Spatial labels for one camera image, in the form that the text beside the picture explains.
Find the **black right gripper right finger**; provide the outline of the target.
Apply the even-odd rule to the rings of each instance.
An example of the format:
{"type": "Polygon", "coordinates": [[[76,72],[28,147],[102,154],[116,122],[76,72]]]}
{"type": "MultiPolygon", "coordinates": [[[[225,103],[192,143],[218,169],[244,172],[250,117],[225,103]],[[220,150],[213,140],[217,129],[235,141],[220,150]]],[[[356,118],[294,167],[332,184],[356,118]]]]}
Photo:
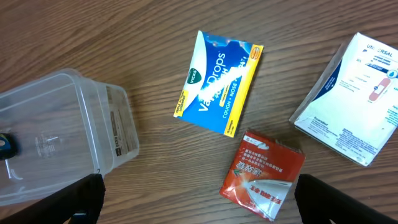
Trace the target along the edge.
{"type": "Polygon", "coordinates": [[[310,174],[299,175],[294,196],[303,224],[397,224],[310,174]]]}

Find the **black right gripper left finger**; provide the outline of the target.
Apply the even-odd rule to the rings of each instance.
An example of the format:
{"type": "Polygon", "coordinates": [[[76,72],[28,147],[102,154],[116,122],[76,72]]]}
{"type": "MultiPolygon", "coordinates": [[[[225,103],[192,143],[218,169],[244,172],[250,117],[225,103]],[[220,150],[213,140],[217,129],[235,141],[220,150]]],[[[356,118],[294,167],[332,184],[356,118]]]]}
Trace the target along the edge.
{"type": "Polygon", "coordinates": [[[35,204],[1,220],[1,224],[96,224],[104,204],[101,174],[90,174],[35,204]]]}

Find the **dark bottle white cap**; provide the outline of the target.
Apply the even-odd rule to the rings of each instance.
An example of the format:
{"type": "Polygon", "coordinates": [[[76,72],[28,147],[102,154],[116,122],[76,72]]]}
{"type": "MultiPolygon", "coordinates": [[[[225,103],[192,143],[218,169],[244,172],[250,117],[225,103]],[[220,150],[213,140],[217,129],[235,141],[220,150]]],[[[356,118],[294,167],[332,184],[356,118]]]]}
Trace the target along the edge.
{"type": "Polygon", "coordinates": [[[1,160],[10,159],[17,153],[18,147],[14,137],[8,133],[1,133],[1,160]]]}

